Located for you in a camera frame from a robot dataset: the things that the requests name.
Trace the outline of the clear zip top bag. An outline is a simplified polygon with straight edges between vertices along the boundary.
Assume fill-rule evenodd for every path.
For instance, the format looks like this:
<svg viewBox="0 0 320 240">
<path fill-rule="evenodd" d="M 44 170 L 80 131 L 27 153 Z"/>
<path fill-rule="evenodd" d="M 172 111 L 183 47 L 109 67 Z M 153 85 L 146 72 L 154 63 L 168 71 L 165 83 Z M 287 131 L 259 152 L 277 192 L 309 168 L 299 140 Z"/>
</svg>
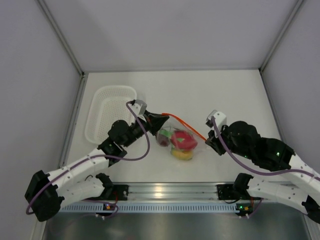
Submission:
<svg viewBox="0 0 320 240">
<path fill-rule="evenodd" d="M 182 161 L 189 161 L 194 156 L 207 150 L 206 138 L 187 122 L 172 113 L 162 113 L 168 120 L 156 133 L 159 146 L 166 148 L 170 154 Z"/>
</svg>

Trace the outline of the fake yellow mango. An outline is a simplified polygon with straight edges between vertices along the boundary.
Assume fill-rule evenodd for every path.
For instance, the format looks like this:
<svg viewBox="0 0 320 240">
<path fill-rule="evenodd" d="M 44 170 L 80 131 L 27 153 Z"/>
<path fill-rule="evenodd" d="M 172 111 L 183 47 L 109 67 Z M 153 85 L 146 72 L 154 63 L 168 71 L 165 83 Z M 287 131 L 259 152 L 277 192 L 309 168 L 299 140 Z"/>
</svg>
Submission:
<svg viewBox="0 0 320 240">
<path fill-rule="evenodd" d="M 183 161 L 191 160 L 193 158 L 193 156 L 194 156 L 194 153 L 191 150 L 182 151 L 182 150 L 178 150 L 178 149 L 172 148 L 170 153 L 176 159 L 183 160 Z"/>
</svg>

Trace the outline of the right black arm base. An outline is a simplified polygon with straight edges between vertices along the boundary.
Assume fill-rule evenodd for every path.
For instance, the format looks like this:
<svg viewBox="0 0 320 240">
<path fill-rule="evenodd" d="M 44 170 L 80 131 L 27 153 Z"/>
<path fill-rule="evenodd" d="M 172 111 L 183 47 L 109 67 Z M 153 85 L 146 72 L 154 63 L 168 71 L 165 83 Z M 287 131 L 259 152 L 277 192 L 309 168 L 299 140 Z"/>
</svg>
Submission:
<svg viewBox="0 0 320 240">
<path fill-rule="evenodd" d="M 217 195 L 219 200 L 223 201 L 235 201 L 238 199 L 237 193 L 234 191 L 233 184 L 218 184 Z"/>
</svg>

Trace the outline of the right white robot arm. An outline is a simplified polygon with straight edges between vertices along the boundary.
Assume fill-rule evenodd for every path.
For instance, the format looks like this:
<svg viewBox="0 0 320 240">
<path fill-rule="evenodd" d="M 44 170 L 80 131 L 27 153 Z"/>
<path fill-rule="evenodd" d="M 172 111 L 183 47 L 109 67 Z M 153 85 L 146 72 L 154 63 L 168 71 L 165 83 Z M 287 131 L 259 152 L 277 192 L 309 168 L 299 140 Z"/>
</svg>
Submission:
<svg viewBox="0 0 320 240">
<path fill-rule="evenodd" d="M 228 154 L 249 171 L 239 173 L 233 192 L 240 199 L 267 199 L 294 208 L 320 222 L 320 174 L 307 165 L 286 143 L 262 137 L 244 121 L 226 124 L 211 117 L 206 144 L 218 155 Z"/>
</svg>

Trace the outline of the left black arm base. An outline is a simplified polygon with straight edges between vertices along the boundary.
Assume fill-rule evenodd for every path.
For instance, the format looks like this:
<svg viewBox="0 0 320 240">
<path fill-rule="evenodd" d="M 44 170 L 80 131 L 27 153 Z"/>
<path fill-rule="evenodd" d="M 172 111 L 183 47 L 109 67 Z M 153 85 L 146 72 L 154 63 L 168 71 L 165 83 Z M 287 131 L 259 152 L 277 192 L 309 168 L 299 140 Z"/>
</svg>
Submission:
<svg viewBox="0 0 320 240">
<path fill-rule="evenodd" d="M 109 196 L 111 201 L 127 201 L 129 194 L 129 185 L 115 184 Z"/>
</svg>

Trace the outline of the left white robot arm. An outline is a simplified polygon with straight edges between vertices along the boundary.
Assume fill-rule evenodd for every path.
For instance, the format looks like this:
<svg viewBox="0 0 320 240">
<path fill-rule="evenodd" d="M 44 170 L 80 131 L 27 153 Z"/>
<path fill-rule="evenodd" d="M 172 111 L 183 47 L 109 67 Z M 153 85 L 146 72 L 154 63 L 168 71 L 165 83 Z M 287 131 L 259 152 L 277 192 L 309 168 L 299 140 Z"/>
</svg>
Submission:
<svg viewBox="0 0 320 240">
<path fill-rule="evenodd" d="M 145 111 L 135 121 L 115 121 L 108 137 L 85 157 L 59 169 L 34 173 L 25 192 L 27 215 L 35 215 L 39 222 L 53 218 L 61 208 L 86 199 L 107 200 L 113 194 L 114 184 L 103 171 L 120 161 L 136 162 L 150 152 L 149 134 L 155 135 L 169 120 L 162 114 Z M 147 147 L 142 156 L 127 158 L 126 147 L 145 137 Z"/>
</svg>

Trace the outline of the fake red dragon fruit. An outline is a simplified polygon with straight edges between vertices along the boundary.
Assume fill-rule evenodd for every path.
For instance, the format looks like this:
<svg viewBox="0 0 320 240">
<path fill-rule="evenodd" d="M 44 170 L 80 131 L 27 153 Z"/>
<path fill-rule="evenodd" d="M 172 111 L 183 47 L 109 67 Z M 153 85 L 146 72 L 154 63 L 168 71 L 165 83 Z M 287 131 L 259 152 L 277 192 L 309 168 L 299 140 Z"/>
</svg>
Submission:
<svg viewBox="0 0 320 240">
<path fill-rule="evenodd" d="M 170 137 L 170 142 L 175 149 L 183 151 L 191 151 L 198 145 L 194 136 L 185 130 L 175 130 Z"/>
</svg>

